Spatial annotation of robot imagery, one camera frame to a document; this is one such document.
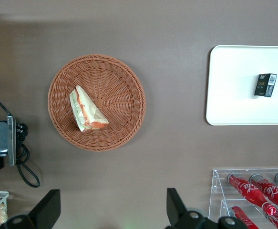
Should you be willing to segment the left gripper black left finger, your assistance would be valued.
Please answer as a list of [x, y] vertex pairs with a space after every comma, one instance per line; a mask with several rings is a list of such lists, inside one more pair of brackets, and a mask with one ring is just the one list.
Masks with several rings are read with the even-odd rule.
[[52, 229], [60, 214], [61, 192], [52, 189], [28, 214], [10, 218], [0, 229]]

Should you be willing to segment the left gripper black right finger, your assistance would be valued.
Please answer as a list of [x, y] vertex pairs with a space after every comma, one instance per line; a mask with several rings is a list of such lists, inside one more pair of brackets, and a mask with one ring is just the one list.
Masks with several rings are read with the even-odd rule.
[[234, 217], [221, 217], [213, 222], [195, 210], [187, 210], [175, 188], [166, 193], [166, 213], [170, 222], [168, 229], [246, 229], [243, 221]]

